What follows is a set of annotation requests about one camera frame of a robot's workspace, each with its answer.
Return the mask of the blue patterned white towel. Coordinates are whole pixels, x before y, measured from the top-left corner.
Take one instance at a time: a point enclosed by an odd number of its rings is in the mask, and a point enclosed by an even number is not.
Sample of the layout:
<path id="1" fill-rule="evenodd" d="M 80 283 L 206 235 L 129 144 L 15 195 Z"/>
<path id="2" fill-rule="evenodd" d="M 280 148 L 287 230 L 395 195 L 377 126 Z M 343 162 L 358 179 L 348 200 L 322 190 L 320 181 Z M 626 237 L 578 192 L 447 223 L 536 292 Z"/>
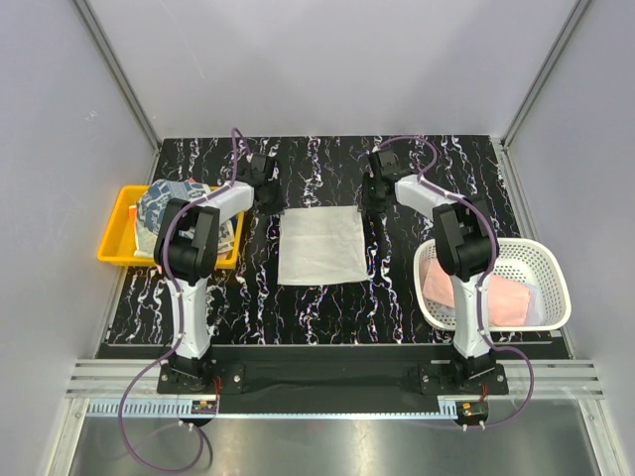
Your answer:
<path id="1" fill-rule="evenodd" d="M 219 187 L 196 181 L 173 181 L 158 179 L 142 194 L 136 203 L 134 256 L 150 259 L 154 262 L 155 247 L 163 223 L 164 213 L 170 199 L 177 198 L 194 201 L 202 196 L 208 196 Z M 219 225 L 218 231 L 218 259 L 229 258 L 234 249 L 235 228 L 234 218 Z M 175 232 L 176 236 L 193 238 L 194 225 L 186 225 Z"/>

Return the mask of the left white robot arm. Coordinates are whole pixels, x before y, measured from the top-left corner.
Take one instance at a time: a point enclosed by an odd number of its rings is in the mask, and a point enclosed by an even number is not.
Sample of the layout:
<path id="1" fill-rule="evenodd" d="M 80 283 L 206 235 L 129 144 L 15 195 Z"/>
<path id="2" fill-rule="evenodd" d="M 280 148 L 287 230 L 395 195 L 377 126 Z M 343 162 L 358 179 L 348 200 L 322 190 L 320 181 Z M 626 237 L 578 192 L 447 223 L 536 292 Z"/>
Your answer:
<path id="1" fill-rule="evenodd" d="M 213 383 L 209 364 L 206 286 L 218 257 L 220 225 L 252 208 L 262 214 L 284 210 L 278 160 L 252 155 L 236 180 L 198 198 L 168 201 L 154 250 L 171 295 L 173 343 L 160 358 L 195 393 Z"/>

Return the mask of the light blue towel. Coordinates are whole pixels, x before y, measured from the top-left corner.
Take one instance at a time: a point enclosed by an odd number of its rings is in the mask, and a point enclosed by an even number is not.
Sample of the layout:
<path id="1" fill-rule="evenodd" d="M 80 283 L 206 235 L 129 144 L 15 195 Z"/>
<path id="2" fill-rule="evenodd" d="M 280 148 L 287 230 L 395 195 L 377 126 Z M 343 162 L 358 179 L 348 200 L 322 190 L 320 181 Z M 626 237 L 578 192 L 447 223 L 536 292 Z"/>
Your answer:
<path id="1" fill-rule="evenodd" d="M 542 311 L 541 296 L 537 287 L 527 284 L 529 290 L 529 303 L 527 307 L 525 325 L 540 326 L 544 323 L 544 312 Z"/>

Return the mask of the cream white towel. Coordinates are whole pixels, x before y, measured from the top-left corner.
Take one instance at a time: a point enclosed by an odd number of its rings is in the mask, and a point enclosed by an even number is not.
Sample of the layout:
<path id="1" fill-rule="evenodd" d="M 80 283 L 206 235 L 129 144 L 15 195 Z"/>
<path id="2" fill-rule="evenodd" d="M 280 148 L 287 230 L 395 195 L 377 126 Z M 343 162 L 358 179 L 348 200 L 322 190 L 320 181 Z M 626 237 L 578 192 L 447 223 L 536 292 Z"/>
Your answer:
<path id="1" fill-rule="evenodd" d="M 280 219 L 278 284 L 316 287 L 368 279 L 357 207 L 290 208 Z"/>

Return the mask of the pink towel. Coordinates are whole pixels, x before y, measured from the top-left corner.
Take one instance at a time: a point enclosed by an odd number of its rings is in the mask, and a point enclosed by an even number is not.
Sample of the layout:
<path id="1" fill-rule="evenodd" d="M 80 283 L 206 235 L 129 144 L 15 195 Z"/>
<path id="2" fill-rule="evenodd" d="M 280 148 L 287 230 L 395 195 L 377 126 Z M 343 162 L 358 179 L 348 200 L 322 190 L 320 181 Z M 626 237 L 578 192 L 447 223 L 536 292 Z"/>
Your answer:
<path id="1" fill-rule="evenodd" d="M 423 296 L 447 309 L 454 309 L 450 276 L 436 258 L 424 262 L 420 269 Z M 489 324 L 497 327 L 524 326 L 531 292 L 523 284 L 492 276 L 488 291 Z"/>

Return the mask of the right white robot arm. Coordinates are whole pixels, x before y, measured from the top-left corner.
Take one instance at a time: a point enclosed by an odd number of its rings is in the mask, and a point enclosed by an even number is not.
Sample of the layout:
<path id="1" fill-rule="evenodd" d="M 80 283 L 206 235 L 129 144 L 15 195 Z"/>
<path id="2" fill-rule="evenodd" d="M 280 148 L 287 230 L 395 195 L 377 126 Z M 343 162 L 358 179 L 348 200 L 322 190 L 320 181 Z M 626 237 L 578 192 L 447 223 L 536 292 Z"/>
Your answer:
<path id="1" fill-rule="evenodd" d="M 370 170 L 362 179 L 363 213 L 382 213 L 398 203 L 433 221 L 436 257 L 450 277 L 454 299 L 450 380 L 460 392 L 472 393 L 496 365 L 486 301 L 499 245 L 486 203 L 406 171 L 390 149 L 374 149 L 368 161 Z"/>

